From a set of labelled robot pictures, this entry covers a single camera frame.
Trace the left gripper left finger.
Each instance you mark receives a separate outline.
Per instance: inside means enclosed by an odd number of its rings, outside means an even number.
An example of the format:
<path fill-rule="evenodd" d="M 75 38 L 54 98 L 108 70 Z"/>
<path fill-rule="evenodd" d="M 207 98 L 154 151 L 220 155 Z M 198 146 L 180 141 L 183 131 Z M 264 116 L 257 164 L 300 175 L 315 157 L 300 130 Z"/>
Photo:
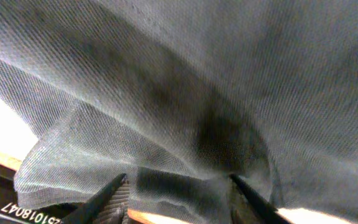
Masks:
<path fill-rule="evenodd" d="M 105 185 L 97 194 L 92 196 L 85 204 L 78 207 L 65 218 L 62 218 L 62 224 L 89 224 L 98 216 L 106 206 L 109 199 L 115 191 L 121 186 L 126 174 L 119 174 L 107 185 Z"/>

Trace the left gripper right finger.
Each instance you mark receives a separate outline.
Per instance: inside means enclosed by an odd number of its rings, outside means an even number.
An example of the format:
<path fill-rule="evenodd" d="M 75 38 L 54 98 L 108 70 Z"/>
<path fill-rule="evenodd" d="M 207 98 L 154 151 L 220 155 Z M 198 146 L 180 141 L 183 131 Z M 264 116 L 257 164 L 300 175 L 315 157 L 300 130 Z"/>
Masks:
<path fill-rule="evenodd" d="M 239 195 L 239 203 L 231 204 L 231 219 L 233 223 L 259 224 L 290 224 L 291 222 L 279 215 L 278 210 L 262 198 L 250 185 L 238 175 L 229 176 L 234 189 Z"/>

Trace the black t-shirt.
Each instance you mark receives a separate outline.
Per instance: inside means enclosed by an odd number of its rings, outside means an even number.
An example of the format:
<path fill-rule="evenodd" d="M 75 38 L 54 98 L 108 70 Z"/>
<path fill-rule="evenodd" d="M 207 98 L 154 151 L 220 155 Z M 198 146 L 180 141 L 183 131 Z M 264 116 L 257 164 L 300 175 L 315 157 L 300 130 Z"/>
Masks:
<path fill-rule="evenodd" d="M 134 210 L 229 223 L 237 174 L 358 223 L 358 1 L 0 1 L 0 98 L 37 136 L 21 207 L 124 173 Z"/>

